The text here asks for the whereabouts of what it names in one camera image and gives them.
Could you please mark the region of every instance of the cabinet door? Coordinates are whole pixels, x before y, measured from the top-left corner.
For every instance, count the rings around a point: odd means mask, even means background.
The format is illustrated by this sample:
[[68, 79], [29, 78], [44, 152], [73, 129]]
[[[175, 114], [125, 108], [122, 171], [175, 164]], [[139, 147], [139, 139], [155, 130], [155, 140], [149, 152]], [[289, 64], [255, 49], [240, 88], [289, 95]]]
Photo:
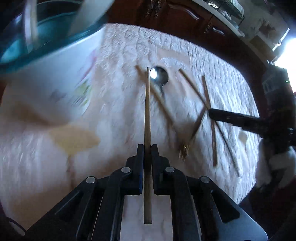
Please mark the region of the cabinet door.
[[204, 30], [203, 47], [209, 50], [223, 51], [233, 46], [237, 36], [215, 16], [211, 18]]
[[210, 12], [191, 0], [166, 0], [150, 28], [198, 43], [211, 17]]
[[149, 0], [115, 0], [108, 10], [109, 22], [141, 26], [148, 2]]

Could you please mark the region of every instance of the wooden cabinet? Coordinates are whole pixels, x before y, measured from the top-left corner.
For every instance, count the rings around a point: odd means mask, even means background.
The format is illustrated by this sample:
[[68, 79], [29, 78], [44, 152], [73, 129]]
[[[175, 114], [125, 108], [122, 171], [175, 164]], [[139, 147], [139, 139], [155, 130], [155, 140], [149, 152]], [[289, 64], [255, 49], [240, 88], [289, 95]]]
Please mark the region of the wooden cabinet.
[[133, 24], [188, 40], [205, 48], [226, 46], [232, 31], [191, 0], [115, 0], [111, 23]]
[[109, 22], [141, 26], [147, 6], [148, 0], [115, 0], [108, 10]]
[[110, 23], [155, 29], [195, 43], [237, 68], [247, 80], [259, 113], [267, 114], [261, 84], [264, 63], [231, 29], [191, 0], [115, 0]]
[[198, 43], [212, 14], [191, 0], [169, 0], [162, 4], [153, 28]]

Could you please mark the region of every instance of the metal screw head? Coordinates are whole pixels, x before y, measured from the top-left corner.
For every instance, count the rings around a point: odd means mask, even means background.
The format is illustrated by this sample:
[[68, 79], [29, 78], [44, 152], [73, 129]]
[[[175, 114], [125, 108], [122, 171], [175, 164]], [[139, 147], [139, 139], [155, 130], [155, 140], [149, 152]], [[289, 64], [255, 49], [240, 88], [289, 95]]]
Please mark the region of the metal screw head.
[[123, 173], [129, 173], [129, 172], [131, 171], [131, 169], [130, 169], [129, 167], [123, 167], [123, 168], [121, 169], [121, 171], [122, 171]]
[[175, 169], [173, 167], [166, 167], [165, 169], [166, 172], [172, 173], [175, 171]]
[[210, 179], [206, 176], [203, 176], [200, 178], [200, 180], [203, 182], [203, 183], [209, 183], [210, 182]]
[[96, 181], [96, 179], [95, 179], [94, 177], [88, 177], [88, 178], [86, 179], [86, 182], [87, 182], [88, 184], [94, 183], [95, 181]]

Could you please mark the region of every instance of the held chopstick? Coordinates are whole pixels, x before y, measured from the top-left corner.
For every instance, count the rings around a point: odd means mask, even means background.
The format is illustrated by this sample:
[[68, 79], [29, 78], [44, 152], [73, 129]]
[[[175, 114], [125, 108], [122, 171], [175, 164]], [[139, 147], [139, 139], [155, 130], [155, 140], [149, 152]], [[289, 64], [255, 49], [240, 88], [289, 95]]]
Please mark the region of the held chopstick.
[[150, 128], [150, 68], [147, 67], [144, 126], [144, 224], [152, 224], [151, 211], [151, 128]]

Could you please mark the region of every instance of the bright window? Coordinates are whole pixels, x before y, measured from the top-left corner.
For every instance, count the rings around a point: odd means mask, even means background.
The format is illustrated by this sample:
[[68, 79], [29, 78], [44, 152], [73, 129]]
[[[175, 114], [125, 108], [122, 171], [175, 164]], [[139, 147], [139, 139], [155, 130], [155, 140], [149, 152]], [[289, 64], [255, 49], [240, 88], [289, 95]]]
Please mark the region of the bright window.
[[275, 65], [287, 69], [293, 92], [296, 91], [296, 39], [290, 40]]

